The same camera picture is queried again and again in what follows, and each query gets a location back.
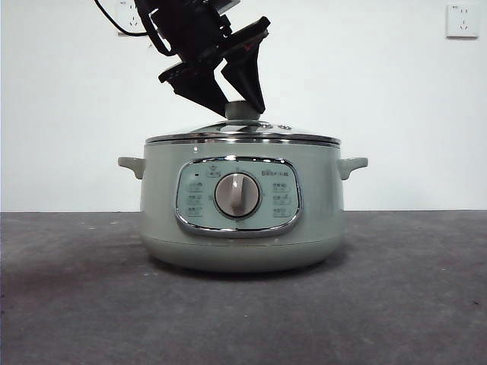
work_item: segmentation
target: gray floor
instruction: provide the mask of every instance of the gray floor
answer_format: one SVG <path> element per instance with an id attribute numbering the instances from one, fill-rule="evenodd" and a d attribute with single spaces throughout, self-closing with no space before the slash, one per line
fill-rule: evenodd
<path id="1" fill-rule="evenodd" d="M 212 275 L 137 214 L 2 214 L 2 363 L 487 363 L 487 211 L 347 218 L 322 264 Z"/>

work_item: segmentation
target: control dial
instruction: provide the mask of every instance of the control dial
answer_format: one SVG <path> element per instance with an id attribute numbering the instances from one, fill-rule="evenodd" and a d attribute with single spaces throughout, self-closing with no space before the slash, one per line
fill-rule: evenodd
<path id="1" fill-rule="evenodd" d="M 259 204 L 259 186 L 244 173 L 231 173 L 222 178 L 215 190 L 218 207 L 231 217 L 244 217 Z"/>

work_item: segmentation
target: robotic arm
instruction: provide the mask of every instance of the robotic arm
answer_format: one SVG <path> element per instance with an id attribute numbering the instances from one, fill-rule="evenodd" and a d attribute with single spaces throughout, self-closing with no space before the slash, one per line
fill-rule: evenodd
<path id="1" fill-rule="evenodd" d="M 266 17 L 233 33 L 226 10 L 240 0 L 135 0 L 138 14 L 156 49 L 181 62 L 164 71 L 174 93 L 224 116 L 228 103 L 215 80 L 221 73 L 258 113 L 266 109 L 259 83 L 259 46 L 270 25 Z"/>

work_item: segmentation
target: control panel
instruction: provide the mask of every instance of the control panel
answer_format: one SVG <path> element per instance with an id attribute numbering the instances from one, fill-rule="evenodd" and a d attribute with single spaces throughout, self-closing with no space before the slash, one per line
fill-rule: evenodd
<path id="1" fill-rule="evenodd" d="M 194 160 L 180 172 L 176 216 L 191 233 L 258 237 L 289 231 L 301 211 L 294 167 L 266 157 Z"/>

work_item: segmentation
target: electrical outlet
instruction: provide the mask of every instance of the electrical outlet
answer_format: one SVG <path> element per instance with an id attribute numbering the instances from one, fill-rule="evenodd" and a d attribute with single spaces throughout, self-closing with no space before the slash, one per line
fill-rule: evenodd
<path id="1" fill-rule="evenodd" d="M 447 37 L 477 38 L 480 31 L 480 5 L 453 4 L 447 6 Z"/>
<path id="2" fill-rule="evenodd" d="M 116 0 L 116 22 L 130 33 L 144 33 L 145 28 L 137 12 L 134 0 Z"/>

